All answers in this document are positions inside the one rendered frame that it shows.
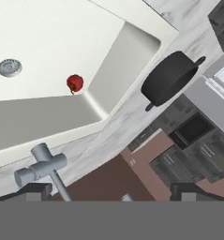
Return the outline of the stainless steel appliance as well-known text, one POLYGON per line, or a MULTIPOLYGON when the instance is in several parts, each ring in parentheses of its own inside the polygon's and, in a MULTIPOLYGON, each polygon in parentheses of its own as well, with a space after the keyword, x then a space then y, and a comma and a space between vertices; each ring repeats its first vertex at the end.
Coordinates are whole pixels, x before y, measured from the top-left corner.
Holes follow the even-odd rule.
POLYGON ((224 132, 224 54, 189 86, 185 95, 224 132))

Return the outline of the white sink basin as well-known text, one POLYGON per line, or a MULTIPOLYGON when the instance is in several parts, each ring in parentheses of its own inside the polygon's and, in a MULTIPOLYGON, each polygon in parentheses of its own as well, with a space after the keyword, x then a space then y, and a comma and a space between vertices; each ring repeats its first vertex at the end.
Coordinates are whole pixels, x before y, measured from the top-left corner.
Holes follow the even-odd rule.
POLYGON ((177 36, 143 0, 0 0, 0 167, 101 131, 177 36))

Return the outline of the red bell pepper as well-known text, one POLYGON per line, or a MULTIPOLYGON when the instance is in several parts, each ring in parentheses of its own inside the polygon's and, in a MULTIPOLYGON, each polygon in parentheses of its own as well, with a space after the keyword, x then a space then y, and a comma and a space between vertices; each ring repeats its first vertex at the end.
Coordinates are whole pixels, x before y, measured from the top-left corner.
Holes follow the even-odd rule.
POLYGON ((69 76, 67 78, 67 87, 71 94, 74 95, 83 88, 83 78, 77 74, 69 76))

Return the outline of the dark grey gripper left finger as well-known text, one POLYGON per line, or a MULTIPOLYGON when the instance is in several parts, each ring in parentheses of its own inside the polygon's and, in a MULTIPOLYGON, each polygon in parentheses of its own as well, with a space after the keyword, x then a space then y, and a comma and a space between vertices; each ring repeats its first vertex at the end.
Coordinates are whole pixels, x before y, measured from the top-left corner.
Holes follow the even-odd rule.
POLYGON ((0 196, 0 202, 42 202, 49 200, 51 196, 51 183, 29 183, 17 192, 0 196))

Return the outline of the round metal sink drain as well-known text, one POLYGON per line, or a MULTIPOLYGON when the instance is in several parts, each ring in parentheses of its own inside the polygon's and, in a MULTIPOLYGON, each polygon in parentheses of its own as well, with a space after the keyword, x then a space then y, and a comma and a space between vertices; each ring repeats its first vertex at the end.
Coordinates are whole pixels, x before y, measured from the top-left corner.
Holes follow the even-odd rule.
POLYGON ((16 59, 5 59, 0 62, 0 74, 4 77, 14 77, 22 71, 22 64, 16 59))

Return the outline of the dark wood cupboard run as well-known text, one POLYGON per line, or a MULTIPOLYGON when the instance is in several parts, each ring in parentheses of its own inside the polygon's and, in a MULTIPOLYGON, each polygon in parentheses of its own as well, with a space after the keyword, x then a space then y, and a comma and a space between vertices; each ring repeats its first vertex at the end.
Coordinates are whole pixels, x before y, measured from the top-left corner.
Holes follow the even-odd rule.
MULTIPOLYGON (((195 113, 205 116, 186 96, 180 96, 128 145, 129 150, 137 150, 158 129, 171 140, 169 134, 195 113)), ((214 125, 213 130, 184 150, 172 142, 171 147, 150 162, 166 186, 203 179, 215 183, 224 178, 224 134, 208 120, 214 125)))

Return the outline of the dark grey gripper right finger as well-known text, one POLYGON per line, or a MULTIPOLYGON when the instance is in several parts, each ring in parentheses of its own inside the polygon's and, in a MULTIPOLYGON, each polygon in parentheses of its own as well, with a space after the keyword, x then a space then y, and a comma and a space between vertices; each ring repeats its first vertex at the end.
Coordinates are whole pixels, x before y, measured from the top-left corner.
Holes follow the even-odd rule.
POLYGON ((224 201, 224 197, 209 193, 194 183, 172 183, 170 200, 174 202, 224 201))

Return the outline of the grey metal tap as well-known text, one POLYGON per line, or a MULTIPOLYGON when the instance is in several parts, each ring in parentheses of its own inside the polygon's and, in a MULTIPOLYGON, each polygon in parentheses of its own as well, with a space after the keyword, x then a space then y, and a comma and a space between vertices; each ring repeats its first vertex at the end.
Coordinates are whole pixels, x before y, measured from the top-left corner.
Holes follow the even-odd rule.
POLYGON ((44 142, 34 146, 31 153, 37 162, 14 173, 17 186, 23 188, 29 183, 50 176, 63 200, 71 202, 72 198, 67 191, 67 187, 57 172, 67 166, 67 157, 63 153, 53 155, 44 142))

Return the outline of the black built-in oven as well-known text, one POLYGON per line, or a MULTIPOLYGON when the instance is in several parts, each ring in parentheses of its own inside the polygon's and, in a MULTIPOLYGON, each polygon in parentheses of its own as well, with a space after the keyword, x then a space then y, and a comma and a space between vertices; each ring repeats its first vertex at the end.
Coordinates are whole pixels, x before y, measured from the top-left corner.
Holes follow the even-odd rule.
POLYGON ((180 149, 184 150, 214 128, 205 116, 197 112, 171 132, 169 137, 180 149))

